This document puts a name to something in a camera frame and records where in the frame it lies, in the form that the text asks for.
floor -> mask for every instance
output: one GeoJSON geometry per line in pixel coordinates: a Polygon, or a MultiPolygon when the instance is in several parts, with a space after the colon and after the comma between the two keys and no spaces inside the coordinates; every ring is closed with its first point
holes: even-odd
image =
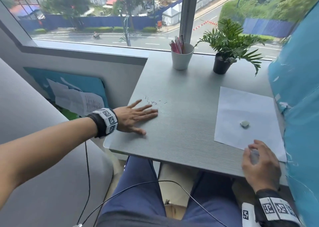
{"type": "MultiPolygon", "coordinates": [[[[114,176],[109,187],[109,190],[106,195],[106,199],[111,197],[114,189],[116,188],[118,181],[123,173],[125,160],[119,160],[109,149],[103,147],[103,139],[92,139],[92,141],[101,148],[106,155],[110,157],[113,162],[114,167],[114,176]]],[[[182,166],[182,165],[175,165],[175,164],[161,164],[160,173],[159,173],[159,180],[173,180],[181,184],[185,190],[190,193],[196,174],[198,170],[182,166]]],[[[175,209],[170,209],[169,206],[166,208],[167,216],[171,216],[169,212],[177,213],[177,219],[180,219],[186,209],[187,202],[188,202],[188,195],[183,191],[183,189],[178,186],[177,184],[171,182],[161,182],[159,183],[163,202],[169,200],[170,204],[177,205],[175,209]]],[[[233,184],[233,191],[237,198],[237,203],[239,206],[242,205],[243,202],[247,203],[254,203],[254,192],[253,189],[248,185],[245,179],[239,178],[235,180],[233,184]]],[[[287,202],[289,202],[290,206],[293,208],[295,213],[297,213],[293,197],[290,193],[288,187],[282,187],[280,190],[280,194],[287,202]]]]}

motorcycle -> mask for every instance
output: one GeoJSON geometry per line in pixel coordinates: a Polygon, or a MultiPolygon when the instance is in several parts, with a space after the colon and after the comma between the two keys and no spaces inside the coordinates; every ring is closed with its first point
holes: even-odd
{"type": "Polygon", "coordinates": [[[93,35],[93,39],[101,39],[100,35],[101,34],[93,35]]]}

fern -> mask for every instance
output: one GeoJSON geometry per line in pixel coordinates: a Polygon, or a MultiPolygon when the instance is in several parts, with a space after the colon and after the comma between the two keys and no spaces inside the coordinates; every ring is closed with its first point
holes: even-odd
{"type": "Polygon", "coordinates": [[[218,21],[218,30],[206,31],[203,37],[196,43],[207,42],[210,47],[221,54],[223,60],[235,61],[246,59],[255,66],[256,73],[260,68],[261,54],[254,54],[258,51],[248,52],[248,49],[256,44],[265,45],[265,39],[258,35],[241,35],[243,28],[238,22],[229,18],[222,18],[218,21]]]}

white cup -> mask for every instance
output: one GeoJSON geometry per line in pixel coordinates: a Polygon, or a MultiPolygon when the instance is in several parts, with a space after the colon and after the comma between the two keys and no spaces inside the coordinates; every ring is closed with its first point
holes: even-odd
{"type": "Polygon", "coordinates": [[[188,64],[194,53],[194,47],[191,44],[184,44],[184,53],[177,54],[171,50],[173,68],[177,70],[185,70],[188,68],[188,64]]]}

potted plant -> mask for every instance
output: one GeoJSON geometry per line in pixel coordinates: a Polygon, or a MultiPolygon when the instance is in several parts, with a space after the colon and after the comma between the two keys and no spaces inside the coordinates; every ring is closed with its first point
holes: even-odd
{"type": "Polygon", "coordinates": [[[256,73],[260,68],[261,54],[254,54],[258,51],[248,52],[248,49],[256,44],[265,45],[265,39],[258,35],[243,35],[243,28],[240,23],[234,22],[229,18],[222,18],[218,21],[218,29],[206,31],[203,37],[197,42],[209,43],[210,47],[217,51],[213,71],[217,74],[225,74],[231,64],[238,59],[246,59],[251,62],[256,73]]]}

